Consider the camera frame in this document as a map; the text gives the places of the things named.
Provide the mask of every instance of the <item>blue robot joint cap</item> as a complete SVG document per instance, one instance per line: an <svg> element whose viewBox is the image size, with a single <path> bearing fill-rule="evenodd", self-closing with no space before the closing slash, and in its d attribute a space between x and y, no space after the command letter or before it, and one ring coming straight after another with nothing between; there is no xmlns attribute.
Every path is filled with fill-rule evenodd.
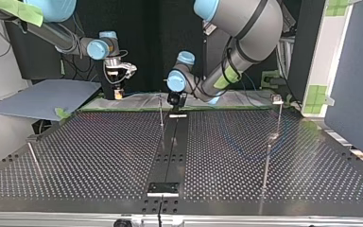
<svg viewBox="0 0 363 227"><path fill-rule="evenodd" d="M173 70L167 78L167 87L173 92L182 92L185 89L185 82L184 75L177 70Z"/></svg>
<svg viewBox="0 0 363 227"><path fill-rule="evenodd" d="M196 62L196 56L188 51L182 51L179 53L178 61L185 64L194 65Z"/></svg>

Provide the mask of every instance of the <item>small black bracket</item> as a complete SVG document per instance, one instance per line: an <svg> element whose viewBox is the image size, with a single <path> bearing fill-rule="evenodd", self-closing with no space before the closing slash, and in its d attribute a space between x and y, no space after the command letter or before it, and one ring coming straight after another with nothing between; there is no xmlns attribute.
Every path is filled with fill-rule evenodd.
<svg viewBox="0 0 363 227"><path fill-rule="evenodd" d="M147 195L149 197L178 197L179 183L150 183Z"/></svg>

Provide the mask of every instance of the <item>green tape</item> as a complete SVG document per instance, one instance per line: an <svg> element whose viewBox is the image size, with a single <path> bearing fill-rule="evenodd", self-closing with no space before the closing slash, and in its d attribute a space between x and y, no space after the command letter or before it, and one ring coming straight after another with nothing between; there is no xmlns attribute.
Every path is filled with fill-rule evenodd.
<svg viewBox="0 0 363 227"><path fill-rule="evenodd" d="M0 0L0 9L35 26L43 24L43 11L18 0Z"/></svg>
<svg viewBox="0 0 363 227"><path fill-rule="evenodd" d="M326 102L327 86L311 85L305 100L305 114L320 114L322 106Z"/></svg>
<svg viewBox="0 0 363 227"><path fill-rule="evenodd" d="M344 16L347 7L349 7L349 0L329 0L325 15L327 17Z"/></svg>
<svg viewBox="0 0 363 227"><path fill-rule="evenodd" d="M55 114L60 117L60 120L69 118L72 114L66 112L63 108L55 108Z"/></svg>
<svg viewBox="0 0 363 227"><path fill-rule="evenodd" d="M238 75L235 73L231 66L226 69L225 76L231 83L236 83L239 81ZM225 79L225 77L223 77L223 75L217 80L214 85L215 88L220 90L225 89L227 86L229 86L229 82Z"/></svg>
<svg viewBox="0 0 363 227"><path fill-rule="evenodd" d="M279 77L279 70L262 72L261 88L277 89L278 85L270 85L270 83L266 82L266 79L277 79Z"/></svg>

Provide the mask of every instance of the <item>yellow-green tape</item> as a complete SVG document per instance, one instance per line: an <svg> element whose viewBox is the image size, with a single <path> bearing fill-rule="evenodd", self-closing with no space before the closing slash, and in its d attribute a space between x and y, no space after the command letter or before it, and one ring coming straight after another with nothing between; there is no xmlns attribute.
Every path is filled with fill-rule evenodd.
<svg viewBox="0 0 363 227"><path fill-rule="evenodd" d="M18 0L0 0L0 9L35 26L41 26L43 24L43 11L40 8Z"/></svg>
<svg viewBox="0 0 363 227"><path fill-rule="evenodd" d="M231 83L236 83L239 81L238 75L235 73L235 71L232 69L231 66L229 66L225 70L225 76ZM214 87L220 90L225 89L229 85L229 82L223 77L223 75L217 80Z"/></svg>
<svg viewBox="0 0 363 227"><path fill-rule="evenodd" d="M63 108L55 108L55 114L60 117L60 120L69 118L72 116L71 113L66 112Z"/></svg>
<svg viewBox="0 0 363 227"><path fill-rule="evenodd" d="M327 17L344 16L346 14L349 0L329 0L328 8L326 9Z"/></svg>
<svg viewBox="0 0 363 227"><path fill-rule="evenodd" d="M320 114L323 104L326 102L326 86L309 86L307 98L305 100L305 114Z"/></svg>

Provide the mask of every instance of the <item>black curtain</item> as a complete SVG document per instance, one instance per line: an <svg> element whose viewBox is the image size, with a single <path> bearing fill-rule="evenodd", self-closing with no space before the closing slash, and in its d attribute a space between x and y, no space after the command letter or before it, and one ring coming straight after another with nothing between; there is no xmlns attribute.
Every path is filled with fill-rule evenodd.
<svg viewBox="0 0 363 227"><path fill-rule="evenodd" d="M138 72L128 81L127 93L165 92L164 79L181 50L196 55L194 72L202 75L202 22L193 11L194 2L79 0L77 12L88 37L115 30L120 48L129 51L124 61L135 64ZM98 63L98 74L102 74L101 68Z"/></svg>

